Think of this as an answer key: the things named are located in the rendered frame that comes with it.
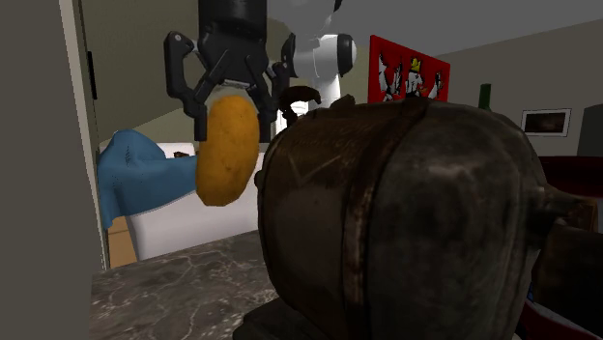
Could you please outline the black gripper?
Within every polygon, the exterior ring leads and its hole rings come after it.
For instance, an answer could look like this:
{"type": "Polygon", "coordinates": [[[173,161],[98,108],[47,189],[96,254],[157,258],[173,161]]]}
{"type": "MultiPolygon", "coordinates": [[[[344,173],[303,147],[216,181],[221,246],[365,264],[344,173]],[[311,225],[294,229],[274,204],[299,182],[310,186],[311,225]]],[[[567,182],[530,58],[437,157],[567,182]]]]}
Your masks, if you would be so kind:
{"type": "Polygon", "coordinates": [[[187,86],[184,59],[194,49],[191,39],[169,32],[163,42],[166,92],[179,99],[193,119],[194,140],[207,140],[207,98],[224,80],[246,85],[255,104],[260,142],[271,141],[278,101],[290,84],[284,62],[268,66],[267,0],[198,0],[200,60],[206,72],[194,89],[187,86]]]}

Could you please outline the brown potato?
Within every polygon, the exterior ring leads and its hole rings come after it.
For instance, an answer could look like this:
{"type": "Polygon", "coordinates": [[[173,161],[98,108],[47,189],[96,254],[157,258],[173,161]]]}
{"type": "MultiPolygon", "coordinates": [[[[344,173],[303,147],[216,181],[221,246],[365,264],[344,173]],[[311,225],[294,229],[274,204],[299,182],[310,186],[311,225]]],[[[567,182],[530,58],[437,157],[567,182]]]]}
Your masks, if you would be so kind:
{"type": "Polygon", "coordinates": [[[205,205],[226,206],[243,194],[259,156],[259,132],[249,100],[232,95],[213,103],[195,172],[196,193],[205,205]]]}

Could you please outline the blue cloth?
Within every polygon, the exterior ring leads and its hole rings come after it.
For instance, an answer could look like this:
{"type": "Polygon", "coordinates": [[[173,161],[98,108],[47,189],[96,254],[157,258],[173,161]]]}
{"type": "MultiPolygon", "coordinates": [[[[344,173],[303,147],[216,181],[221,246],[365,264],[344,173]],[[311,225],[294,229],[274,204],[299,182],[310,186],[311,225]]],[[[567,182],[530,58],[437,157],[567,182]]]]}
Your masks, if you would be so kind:
{"type": "Polygon", "coordinates": [[[166,157],[157,143],[136,130],[116,131],[98,159],[102,227],[192,192],[196,161],[196,156],[166,157]]]}

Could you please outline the white sofa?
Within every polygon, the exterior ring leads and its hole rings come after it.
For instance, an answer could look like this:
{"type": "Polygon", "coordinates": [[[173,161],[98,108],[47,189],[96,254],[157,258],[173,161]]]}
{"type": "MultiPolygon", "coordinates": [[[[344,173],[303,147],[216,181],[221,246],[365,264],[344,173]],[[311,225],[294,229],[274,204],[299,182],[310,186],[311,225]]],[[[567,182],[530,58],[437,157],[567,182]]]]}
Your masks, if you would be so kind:
{"type": "MultiPolygon", "coordinates": [[[[261,166],[258,156],[253,174],[261,166]]],[[[124,215],[139,260],[257,228],[256,189],[252,176],[239,199],[222,207],[205,205],[195,189],[158,208],[124,215]]]]}

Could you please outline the dark brown rusty kettle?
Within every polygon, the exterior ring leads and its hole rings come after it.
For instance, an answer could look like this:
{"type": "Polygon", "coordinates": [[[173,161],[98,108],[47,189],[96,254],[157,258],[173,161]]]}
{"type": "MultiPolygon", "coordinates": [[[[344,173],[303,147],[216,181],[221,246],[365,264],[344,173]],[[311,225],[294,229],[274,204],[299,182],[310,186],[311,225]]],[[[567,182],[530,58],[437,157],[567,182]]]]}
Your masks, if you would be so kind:
{"type": "Polygon", "coordinates": [[[233,340],[603,340],[603,235],[504,115],[346,96],[280,132],[255,184],[277,297],[233,340]]]}

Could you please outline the green bottle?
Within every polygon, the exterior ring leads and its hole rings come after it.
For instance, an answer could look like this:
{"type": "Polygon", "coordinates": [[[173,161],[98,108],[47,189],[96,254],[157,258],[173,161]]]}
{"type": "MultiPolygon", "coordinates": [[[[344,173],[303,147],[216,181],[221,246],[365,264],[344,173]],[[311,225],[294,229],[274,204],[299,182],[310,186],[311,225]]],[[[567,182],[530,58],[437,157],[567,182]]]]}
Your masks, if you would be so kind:
{"type": "Polygon", "coordinates": [[[488,111],[491,110],[491,107],[490,107],[491,91],[492,91],[491,83],[483,83],[480,85],[478,106],[477,106],[478,108],[488,110],[488,111]]]}

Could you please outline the dark red sofa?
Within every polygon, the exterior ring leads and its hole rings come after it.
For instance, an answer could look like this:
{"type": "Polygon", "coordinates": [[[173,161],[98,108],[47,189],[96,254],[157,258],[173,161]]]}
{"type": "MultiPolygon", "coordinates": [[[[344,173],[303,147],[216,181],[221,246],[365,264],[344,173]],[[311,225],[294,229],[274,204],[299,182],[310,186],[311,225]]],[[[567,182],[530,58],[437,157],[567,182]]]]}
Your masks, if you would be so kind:
{"type": "Polygon", "coordinates": [[[603,199],[603,157],[541,156],[539,160],[550,185],[567,193],[603,199]]]}

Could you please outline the red wall picture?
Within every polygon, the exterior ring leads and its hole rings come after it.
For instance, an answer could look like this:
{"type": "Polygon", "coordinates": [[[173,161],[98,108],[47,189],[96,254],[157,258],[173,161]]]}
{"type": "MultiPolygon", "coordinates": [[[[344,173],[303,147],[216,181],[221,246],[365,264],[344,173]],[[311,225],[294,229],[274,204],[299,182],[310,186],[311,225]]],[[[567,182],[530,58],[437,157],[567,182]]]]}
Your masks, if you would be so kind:
{"type": "Polygon", "coordinates": [[[404,98],[448,99],[450,64],[372,35],[369,44],[368,102],[404,98]]]}

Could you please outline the white framed wall picture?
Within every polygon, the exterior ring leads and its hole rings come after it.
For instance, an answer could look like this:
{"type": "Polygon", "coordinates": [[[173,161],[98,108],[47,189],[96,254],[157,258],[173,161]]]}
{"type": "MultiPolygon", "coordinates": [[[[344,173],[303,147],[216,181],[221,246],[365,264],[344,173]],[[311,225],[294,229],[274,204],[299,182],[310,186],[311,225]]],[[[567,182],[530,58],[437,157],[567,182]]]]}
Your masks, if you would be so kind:
{"type": "Polygon", "coordinates": [[[527,136],[566,137],[570,108],[524,110],[521,129],[527,136]]]}

